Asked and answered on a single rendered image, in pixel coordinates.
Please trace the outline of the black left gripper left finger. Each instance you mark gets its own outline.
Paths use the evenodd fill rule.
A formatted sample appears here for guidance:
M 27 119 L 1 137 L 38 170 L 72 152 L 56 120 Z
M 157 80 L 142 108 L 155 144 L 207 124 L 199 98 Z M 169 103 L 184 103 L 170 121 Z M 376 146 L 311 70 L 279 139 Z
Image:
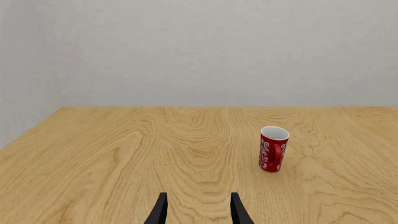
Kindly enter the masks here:
M 144 224 L 165 224 L 167 218 L 167 193 L 162 192 Z

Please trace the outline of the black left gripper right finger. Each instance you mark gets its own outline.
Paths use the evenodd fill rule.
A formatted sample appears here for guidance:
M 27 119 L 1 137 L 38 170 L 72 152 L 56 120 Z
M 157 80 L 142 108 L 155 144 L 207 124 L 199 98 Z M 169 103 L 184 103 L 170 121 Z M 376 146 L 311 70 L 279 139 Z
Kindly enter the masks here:
M 233 224 L 254 224 L 237 192 L 231 194 L 230 210 Z

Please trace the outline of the red mug with white pattern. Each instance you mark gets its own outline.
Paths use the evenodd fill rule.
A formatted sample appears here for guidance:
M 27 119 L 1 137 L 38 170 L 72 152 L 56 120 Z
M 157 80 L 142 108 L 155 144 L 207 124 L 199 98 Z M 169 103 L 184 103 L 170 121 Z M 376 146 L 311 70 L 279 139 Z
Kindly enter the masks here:
M 259 167 L 267 172 L 278 172 L 282 167 L 290 134 L 278 126 L 261 129 Z

